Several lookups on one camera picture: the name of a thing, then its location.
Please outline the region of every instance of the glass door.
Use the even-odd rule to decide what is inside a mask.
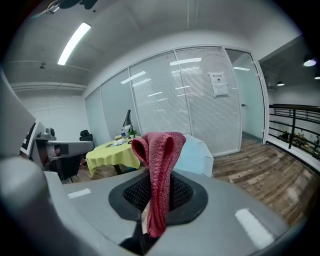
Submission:
[[[241,104],[242,135],[262,142],[265,107],[256,65],[249,53],[226,49],[237,83]]]

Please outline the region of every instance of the fluorescent ceiling light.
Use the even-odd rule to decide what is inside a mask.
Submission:
[[[85,22],[83,22],[78,29],[74,32],[74,34],[71,36],[69,42],[66,44],[60,59],[58,61],[59,65],[66,64],[70,54],[76,47],[76,45],[79,43],[80,39],[88,32],[88,30],[91,28],[91,26]]]
[[[142,71],[142,72],[140,72],[140,73],[138,73],[138,74],[134,74],[134,75],[131,76],[130,78],[128,78],[128,79],[126,79],[126,80],[123,80],[123,81],[120,82],[120,83],[124,85],[125,83],[128,83],[130,80],[133,80],[133,79],[135,79],[135,78],[138,78],[138,77],[144,75],[145,73],[146,73],[145,71]]]
[[[161,102],[161,101],[164,101],[164,100],[167,100],[168,98],[161,98],[161,99],[158,99],[157,102]]]
[[[201,60],[202,60],[202,58],[187,58],[187,59],[182,59],[182,60],[170,62],[170,66],[183,64],[183,63],[189,63],[189,62],[200,62]]]
[[[244,67],[239,67],[239,66],[234,66],[233,67],[234,70],[244,70],[244,71],[249,71],[250,68],[244,68]]]
[[[179,89],[182,89],[182,88],[189,88],[189,87],[190,87],[190,85],[182,86],[182,87],[175,88],[175,90],[179,90]]]
[[[151,80],[151,78],[147,78],[147,79],[141,80],[140,82],[134,83],[132,86],[138,86],[138,85],[141,85],[141,84],[148,82],[150,80]]]
[[[157,94],[162,94],[162,91],[157,92],[157,93],[154,93],[154,94],[150,94],[150,95],[148,95],[148,97],[151,97],[151,96],[153,96],[153,95],[157,95]]]

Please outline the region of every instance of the yellow tablecloth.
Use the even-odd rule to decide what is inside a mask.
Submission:
[[[133,152],[131,144],[125,141],[119,146],[109,146],[115,141],[111,141],[100,146],[97,146],[94,150],[86,154],[86,162],[91,176],[95,174],[95,168],[98,166],[106,165],[125,165],[127,167],[132,167],[138,169],[140,166],[140,161]]]

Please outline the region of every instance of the office chair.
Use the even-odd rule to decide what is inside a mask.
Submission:
[[[80,138],[79,138],[79,140],[81,141],[81,142],[92,142],[93,141],[93,136],[92,136],[92,134],[90,134],[89,132],[88,132],[88,130],[83,130],[82,132],[80,132]]]

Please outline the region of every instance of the pink towel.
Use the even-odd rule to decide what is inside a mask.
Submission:
[[[170,174],[180,156],[186,137],[180,132],[148,132],[132,140],[132,150],[148,166],[151,181],[151,201],[147,232],[161,236],[166,229],[169,212]]]

